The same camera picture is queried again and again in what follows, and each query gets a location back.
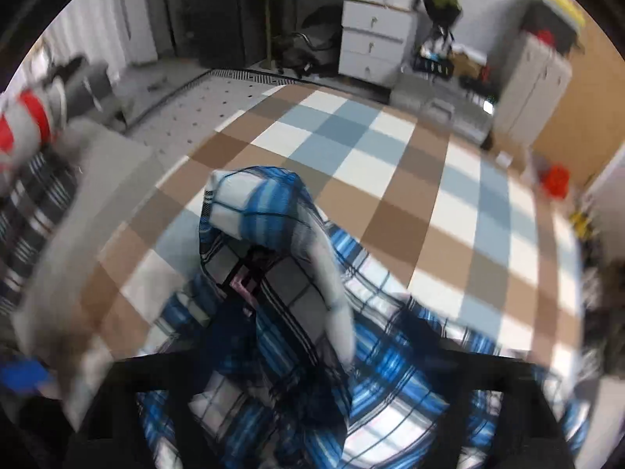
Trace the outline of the blue white plaid shirt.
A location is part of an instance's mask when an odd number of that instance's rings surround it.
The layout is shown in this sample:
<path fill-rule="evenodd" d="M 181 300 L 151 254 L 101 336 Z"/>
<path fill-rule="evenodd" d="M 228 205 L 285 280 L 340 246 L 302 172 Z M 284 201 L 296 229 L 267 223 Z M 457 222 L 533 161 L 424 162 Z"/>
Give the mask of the blue white plaid shirt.
<path fill-rule="evenodd" d="M 325 221 L 300 177 L 252 166 L 212 173 L 199 219 L 197 275 L 164 304 L 158 354 L 197 349 L 214 371 L 189 402 L 218 468 L 431 468 L 448 401 L 432 390 L 440 349 L 521 358 L 479 331 L 439 317 L 373 257 Z M 532 366 L 573 462 L 585 430 L 561 378 Z M 483 462 L 501 409 L 475 391 L 456 468 Z M 184 468 L 173 430 L 155 468 Z"/>

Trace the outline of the brown blue checkered bed cover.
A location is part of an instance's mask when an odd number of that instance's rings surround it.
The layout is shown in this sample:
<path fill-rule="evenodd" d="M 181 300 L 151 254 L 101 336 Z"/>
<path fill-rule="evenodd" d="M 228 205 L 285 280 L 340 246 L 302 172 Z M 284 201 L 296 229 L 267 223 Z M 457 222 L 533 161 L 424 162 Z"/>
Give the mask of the brown blue checkered bed cover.
<path fill-rule="evenodd" d="M 314 202 L 423 305 L 573 381 L 580 363 L 579 245 L 557 204 L 490 157 L 396 109 L 310 86 L 265 91 L 157 182 L 96 261 L 80 307 L 105 351 L 140 348 L 198 266 L 214 170 L 296 172 Z"/>

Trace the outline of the black white plaid garment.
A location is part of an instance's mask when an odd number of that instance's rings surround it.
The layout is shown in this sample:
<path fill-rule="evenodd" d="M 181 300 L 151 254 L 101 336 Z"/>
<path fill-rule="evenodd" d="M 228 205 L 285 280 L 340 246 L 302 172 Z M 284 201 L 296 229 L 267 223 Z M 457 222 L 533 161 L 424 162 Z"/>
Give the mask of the black white plaid garment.
<path fill-rule="evenodd" d="M 74 167 L 50 146 L 20 166 L 1 199 L 1 312 L 19 305 L 41 253 L 77 192 Z"/>

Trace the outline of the red plastic container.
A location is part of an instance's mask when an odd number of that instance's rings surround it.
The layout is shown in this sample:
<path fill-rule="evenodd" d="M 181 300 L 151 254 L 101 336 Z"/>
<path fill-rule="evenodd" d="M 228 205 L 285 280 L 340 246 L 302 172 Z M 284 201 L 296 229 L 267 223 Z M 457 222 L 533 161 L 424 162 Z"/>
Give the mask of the red plastic container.
<path fill-rule="evenodd" d="M 569 194 L 570 172 L 554 164 L 540 174 L 542 188 L 555 199 L 565 199 Z"/>

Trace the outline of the wooden door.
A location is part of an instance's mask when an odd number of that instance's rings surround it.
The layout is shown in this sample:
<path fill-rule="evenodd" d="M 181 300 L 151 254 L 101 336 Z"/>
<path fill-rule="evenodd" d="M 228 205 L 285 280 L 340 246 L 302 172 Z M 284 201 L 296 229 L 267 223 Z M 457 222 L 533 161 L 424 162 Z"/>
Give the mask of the wooden door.
<path fill-rule="evenodd" d="M 591 18 L 579 35 L 583 46 L 569 55 L 572 79 L 533 144 L 548 161 L 568 168 L 583 188 L 624 142 L 624 59 Z"/>

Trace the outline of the white low cabinet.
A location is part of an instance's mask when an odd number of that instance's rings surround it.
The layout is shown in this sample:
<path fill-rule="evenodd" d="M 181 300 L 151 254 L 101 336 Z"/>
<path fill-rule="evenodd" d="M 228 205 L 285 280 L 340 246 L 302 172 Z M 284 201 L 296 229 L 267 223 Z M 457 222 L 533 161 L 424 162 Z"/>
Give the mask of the white low cabinet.
<path fill-rule="evenodd" d="M 494 131 L 531 146 L 555 111 L 572 79 L 567 58 L 520 32 L 501 72 L 502 91 L 495 109 Z"/>

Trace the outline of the white drawer desk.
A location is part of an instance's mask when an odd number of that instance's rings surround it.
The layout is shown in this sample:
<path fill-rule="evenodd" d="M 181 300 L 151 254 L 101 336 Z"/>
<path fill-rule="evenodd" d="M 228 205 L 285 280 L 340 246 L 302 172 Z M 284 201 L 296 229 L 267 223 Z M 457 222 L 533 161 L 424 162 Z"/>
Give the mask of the white drawer desk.
<path fill-rule="evenodd" d="M 342 3 L 338 72 L 392 88 L 414 46 L 417 0 L 338 1 Z"/>

